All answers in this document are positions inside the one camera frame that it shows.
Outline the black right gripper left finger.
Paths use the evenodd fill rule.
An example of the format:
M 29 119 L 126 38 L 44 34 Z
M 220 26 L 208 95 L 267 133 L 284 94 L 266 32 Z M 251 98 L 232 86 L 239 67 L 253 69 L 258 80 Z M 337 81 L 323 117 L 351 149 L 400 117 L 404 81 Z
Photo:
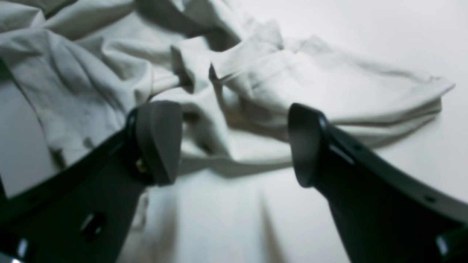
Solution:
M 147 187 L 177 178 L 182 108 L 134 108 L 123 130 L 52 178 L 8 198 L 1 190 L 1 262 L 114 263 Z

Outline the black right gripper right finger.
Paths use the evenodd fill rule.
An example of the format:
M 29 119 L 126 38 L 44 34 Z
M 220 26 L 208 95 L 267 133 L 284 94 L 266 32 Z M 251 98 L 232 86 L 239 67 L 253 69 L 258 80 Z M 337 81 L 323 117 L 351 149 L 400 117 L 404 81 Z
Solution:
M 298 183 L 326 198 L 352 263 L 466 263 L 468 207 L 392 166 L 312 107 L 288 110 Z

